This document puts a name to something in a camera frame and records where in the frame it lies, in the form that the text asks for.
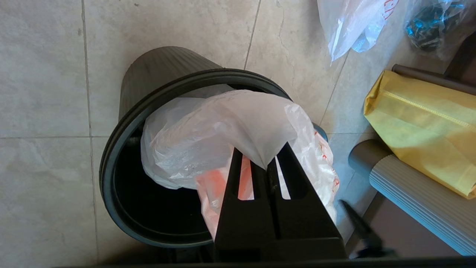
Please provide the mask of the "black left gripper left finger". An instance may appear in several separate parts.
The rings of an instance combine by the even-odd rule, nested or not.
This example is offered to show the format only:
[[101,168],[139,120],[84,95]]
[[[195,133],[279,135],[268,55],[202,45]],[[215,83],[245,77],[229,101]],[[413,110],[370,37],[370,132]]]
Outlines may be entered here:
[[254,199],[238,197],[242,160],[243,154],[235,148],[214,241],[221,262],[257,262],[262,246],[276,237],[264,169],[251,164]]

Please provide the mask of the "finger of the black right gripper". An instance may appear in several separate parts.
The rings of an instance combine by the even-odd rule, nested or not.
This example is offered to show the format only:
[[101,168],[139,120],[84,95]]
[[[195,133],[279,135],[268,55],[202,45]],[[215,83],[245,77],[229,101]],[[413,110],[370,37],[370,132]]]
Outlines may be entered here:
[[395,251],[383,246],[380,236],[374,232],[372,227],[361,217],[356,210],[345,200],[340,200],[355,232],[363,241],[364,248],[357,251],[353,258],[394,258]]

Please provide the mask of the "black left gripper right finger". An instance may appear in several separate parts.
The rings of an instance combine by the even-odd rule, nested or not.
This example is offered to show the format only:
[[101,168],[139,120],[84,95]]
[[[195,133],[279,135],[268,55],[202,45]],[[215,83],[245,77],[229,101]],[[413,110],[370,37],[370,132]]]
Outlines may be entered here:
[[275,239],[267,259],[346,259],[343,239],[291,146],[285,144],[267,167],[268,198]]

